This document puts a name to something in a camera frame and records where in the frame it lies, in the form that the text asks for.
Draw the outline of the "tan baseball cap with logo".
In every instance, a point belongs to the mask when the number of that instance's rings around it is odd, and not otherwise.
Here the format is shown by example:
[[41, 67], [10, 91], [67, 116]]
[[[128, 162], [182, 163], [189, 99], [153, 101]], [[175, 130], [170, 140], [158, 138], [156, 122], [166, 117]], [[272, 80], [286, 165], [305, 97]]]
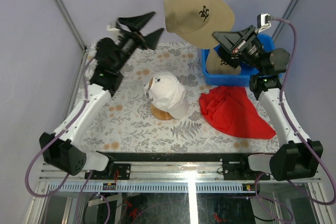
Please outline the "tan baseball cap with logo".
[[188, 43], [201, 48], [216, 47], [215, 31], [230, 31], [233, 10], [223, 0], [164, 0], [165, 26]]

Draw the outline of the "white baseball cap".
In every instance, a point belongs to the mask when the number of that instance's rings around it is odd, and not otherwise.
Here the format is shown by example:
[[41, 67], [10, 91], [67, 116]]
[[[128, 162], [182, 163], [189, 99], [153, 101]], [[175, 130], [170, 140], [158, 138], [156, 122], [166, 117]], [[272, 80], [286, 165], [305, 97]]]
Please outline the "white baseball cap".
[[149, 100], [159, 110], [168, 112], [173, 119], [182, 119], [188, 113], [186, 88], [168, 71], [155, 73], [149, 90]]

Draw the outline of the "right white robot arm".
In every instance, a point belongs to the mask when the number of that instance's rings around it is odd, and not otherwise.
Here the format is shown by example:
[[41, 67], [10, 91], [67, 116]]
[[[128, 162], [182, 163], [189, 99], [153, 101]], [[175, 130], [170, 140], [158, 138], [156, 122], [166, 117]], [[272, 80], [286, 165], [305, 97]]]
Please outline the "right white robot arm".
[[253, 25], [234, 32], [215, 31], [212, 36], [226, 56], [258, 70], [250, 76], [249, 88], [267, 112], [279, 141], [280, 148], [274, 154], [249, 155], [239, 166], [240, 175], [251, 179], [264, 172], [277, 181], [313, 177], [323, 147], [301, 128], [282, 90], [280, 74], [287, 70], [289, 52], [283, 48], [266, 51]]

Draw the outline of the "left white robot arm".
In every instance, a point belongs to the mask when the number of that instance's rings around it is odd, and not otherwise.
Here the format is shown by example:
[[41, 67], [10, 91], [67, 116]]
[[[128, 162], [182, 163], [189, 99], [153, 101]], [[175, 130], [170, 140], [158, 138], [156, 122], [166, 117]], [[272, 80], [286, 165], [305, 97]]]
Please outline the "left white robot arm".
[[154, 50], [164, 32], [159, 28], [148, 35], [141, 29], [154, 17], [154, 11], [134, 17], [119, 17], [108, 30], [117, 33], [117, 39], [100, 39], [96, 44], [96, 68], [89, 81], [85, 81], [84, 98], [68, 117], [51, 133], [43, 133], [39, 143], [44, 161], [63, 172], [75, 176], [82, 170], [96, 170], [103, 179], [114, 175], [115, 166], [98, 152], [79, 149], [86, 128], [96, 114], [114, 96], [123, 74], [121, 69], [137, 50]]

